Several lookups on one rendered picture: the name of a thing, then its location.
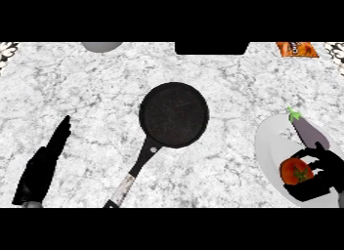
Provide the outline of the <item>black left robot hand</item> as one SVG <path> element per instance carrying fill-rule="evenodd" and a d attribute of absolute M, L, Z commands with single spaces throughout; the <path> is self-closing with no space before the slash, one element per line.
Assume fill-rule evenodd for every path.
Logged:
<path fill-rule="evenodd" d="M 41 203 L 53 182 L 57 161 L 72 135 L 70 116 L 66 116 L 50 139 L 29 160 L 18 182 L 13 204 L 23 206 L 29 202 Z"/>

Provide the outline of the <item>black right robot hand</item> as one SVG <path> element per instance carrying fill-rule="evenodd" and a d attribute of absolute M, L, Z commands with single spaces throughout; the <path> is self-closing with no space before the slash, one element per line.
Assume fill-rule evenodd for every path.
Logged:
<path fill-rule="evenodd" d="M 303 158 L 312 156 L 316 161 L 310 163 L 313 170 L 319 169 L 316 176 L 297 184 L 295 186 L 283 185 L 289 194 L 303 202 L 317 198 L 331 193 L 331 188 L 337 192 L 344 191 L 344 160 L 328 149 L 316 144 L 316 148 L 304 148 L 294 155 L 292 158 Z"/>

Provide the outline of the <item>red tomato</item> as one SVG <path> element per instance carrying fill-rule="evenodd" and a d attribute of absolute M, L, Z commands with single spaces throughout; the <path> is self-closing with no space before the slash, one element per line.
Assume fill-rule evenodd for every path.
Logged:
<path fill-rule="evenodd" d="M 315 177 L 313 169 L 301 158 L 288 158 L 280 163 L 279 171 L 283 183 L 291 186 Z"/>

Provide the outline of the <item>white plate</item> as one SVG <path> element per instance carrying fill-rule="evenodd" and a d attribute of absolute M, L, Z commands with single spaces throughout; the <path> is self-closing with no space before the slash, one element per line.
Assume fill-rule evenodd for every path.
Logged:
<path fill-rule="evenodd" d="M 316 126 L 329 140 L 329 150 L 343 158 L 344 152 L 337 142 L 329 135 L 313 123 L 310 118 L 306 118 Z M 257 159 L 261 171 L 270 180 L 276 190 L 283 197 L 303 208 L 337 208 L 338 207 L 338 192 L 331 188 L 331 193 L 303 202 L 288 192 L 283 187 L 280 178 L 280 163 L 301 150 L 306 146 L 298 137 L 295 128 L 289 121 L 289 114 L 278 114 L 269 117 L 258 126 L 255 136 Z"/>

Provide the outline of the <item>black frying pan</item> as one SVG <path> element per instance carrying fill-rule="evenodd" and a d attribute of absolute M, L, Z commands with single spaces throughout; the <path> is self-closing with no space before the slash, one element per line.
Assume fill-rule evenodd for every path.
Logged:
<path fill-rule="evenodd" d="M 164 147 L 189 146 L 202 136 L 209 119 L 206 100 L 189 84 L 169 82 L 147 93 L 140 109 L 140 123 L 146 134 L 137 163 L 119 185 L 106 208 L 119 208 L 141 169 Z"/>

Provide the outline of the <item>purple eggplant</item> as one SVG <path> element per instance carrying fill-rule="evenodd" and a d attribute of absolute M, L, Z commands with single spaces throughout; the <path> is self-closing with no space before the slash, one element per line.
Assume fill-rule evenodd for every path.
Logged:
<path fill-rule="evenodd" d="M 288 111 L 289 121 L 304 146 L 316 148 L 316 144 L 320 144 L 325 149 L 329 149 L 329 140 L 312 122 L 304 118 L 303 113 L 295 111 L 292 108 L 288 108 Z"/>

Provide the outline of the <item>orange snack bag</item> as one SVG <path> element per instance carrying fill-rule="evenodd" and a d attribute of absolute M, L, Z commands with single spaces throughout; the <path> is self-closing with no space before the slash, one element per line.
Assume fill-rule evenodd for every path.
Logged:
<path fill-rule="evenodd" d="M 310 42 L 278 42 L 276 43 L 283 57 L 317 58 L 317 52 Z"/>

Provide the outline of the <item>grey round object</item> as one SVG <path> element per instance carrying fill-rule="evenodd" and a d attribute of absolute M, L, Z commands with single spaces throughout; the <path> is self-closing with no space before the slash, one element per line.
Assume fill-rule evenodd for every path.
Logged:
<path fill-rule="evenodd" d="M 113 51 L 122 42 L 84 42 L 85 48 L 95 53 L 107 53 Z"/>

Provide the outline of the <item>black appliance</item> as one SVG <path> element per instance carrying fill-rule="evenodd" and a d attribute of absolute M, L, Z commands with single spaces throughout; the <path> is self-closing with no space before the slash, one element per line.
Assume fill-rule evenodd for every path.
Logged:
<path fill-rule="evenodd" d="M 178 55 L 243 55 L 248 50 L 248 42 L 177 42 Z"/>

